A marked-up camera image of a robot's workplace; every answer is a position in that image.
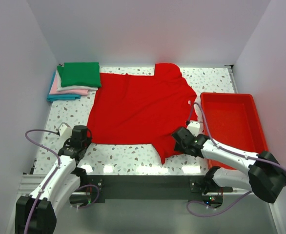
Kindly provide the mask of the red t shirt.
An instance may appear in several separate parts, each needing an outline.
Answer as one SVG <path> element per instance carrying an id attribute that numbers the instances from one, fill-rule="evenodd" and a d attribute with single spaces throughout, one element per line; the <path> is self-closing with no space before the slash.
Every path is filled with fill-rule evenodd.
<path id="1" fill-rule="evenodd" d="M 100 74 L 87 127 L 95 144 L 151 144 L 162 164 L 177 155 L 172 133 L 197 120 L 197 94 L 177 65 L 159 63 L 152 76 Z"/>

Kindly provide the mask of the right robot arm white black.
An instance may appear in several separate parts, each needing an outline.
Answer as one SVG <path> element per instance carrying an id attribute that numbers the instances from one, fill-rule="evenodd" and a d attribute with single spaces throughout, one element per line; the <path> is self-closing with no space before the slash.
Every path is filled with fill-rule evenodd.
<path id="1" fill-rule="evenodd" d="M 211 136 L 196 135 L 185 127 L 179 127 L 172 136 L 176 141 L 175 150 L 230 167 L 211 167 L 201 182 L 204 193 L 224 187 L 239 188 L 254 193 L 262 201 L 275 203 L 286 186 L 286 169 L 270 152 L 242 151 Z"/>

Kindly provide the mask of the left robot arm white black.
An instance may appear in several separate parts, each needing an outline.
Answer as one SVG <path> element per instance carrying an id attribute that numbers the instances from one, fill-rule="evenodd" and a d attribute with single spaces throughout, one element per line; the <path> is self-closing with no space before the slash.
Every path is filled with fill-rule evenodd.
<path id="1" fill-rule="evenodd" d="M 52 169 L 29 195 L 20 196 L 16 202 L 17 234 L 52 234 L 58 212 L 75 191 L 88 186 L 87 172 L 78 164 L 91 144 L 90 129 L 83 125 L 70 128 L 64 123 L 56 134 L 66 139 L 59 152 L 43 146 L 56 156 Z"/>

